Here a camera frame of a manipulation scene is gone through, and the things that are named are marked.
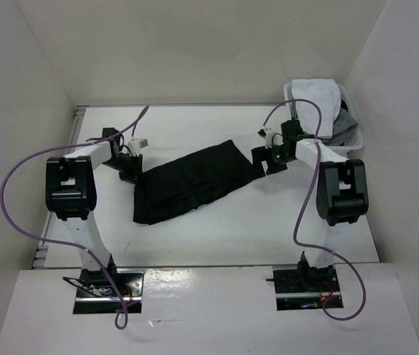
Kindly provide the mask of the black skirt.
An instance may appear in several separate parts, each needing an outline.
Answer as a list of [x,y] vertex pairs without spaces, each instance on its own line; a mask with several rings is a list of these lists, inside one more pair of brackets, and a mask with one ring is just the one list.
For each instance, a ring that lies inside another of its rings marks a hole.
[[255,180],[232,140],[144,172],[134,188],[133,221],[153,225],[213,203]]

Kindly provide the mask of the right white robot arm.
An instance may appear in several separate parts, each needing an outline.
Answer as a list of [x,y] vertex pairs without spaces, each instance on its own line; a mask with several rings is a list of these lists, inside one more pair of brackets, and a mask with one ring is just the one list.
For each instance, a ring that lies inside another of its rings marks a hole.
[[369,208],[365,164],[334,152],[316,135],[304,132],[297,120],[285,121],[278,132],[262,127],[258,134],[264,144],[251,151],[258,178],[282,172],[294,161],[313,170],[292,234],[302,253],[295,269],[274,274],[276,289],[283,293],[332,292],[338,252],[327,245],[326,233],[300,240],[302,219],[313,201],[327,226],[356,223]]

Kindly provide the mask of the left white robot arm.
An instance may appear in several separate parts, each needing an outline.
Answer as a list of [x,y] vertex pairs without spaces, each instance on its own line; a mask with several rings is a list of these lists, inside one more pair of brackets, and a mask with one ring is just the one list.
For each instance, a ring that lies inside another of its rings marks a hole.
[[46,206],[67,227],[72,243],[79,245],[84,285],[94,286],[102,295],[114,294],[120,278],[94,216],[98,201],[94,171],[104,165],[117,171],[121,180],[135,184],[143,173],[141,149],[146,146],[145,138],[132,137],[126,143],[123,134],[109,127],[100,139],[47,160]]

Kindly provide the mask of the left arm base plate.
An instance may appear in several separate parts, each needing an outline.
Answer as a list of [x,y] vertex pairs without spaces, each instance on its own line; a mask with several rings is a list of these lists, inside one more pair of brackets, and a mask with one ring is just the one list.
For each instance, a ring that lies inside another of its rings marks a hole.
[[[143,270],[118,268],[111,275],[128,312],[139,314],[142,309]],[[101,271],[92,273],[82,269],[79,277],[65,276],[62,280],[76,290],[73,314],[115,314],[122,308],[117,293]]]

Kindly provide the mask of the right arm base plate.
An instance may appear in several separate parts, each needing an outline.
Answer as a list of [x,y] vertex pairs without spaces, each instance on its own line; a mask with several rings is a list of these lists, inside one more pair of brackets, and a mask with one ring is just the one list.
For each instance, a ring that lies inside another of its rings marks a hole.
[[332,266],[302,270],[299,266],[274,267],[273,275],[266,279],[275,291],[278,311],[343,308],[340,285]]

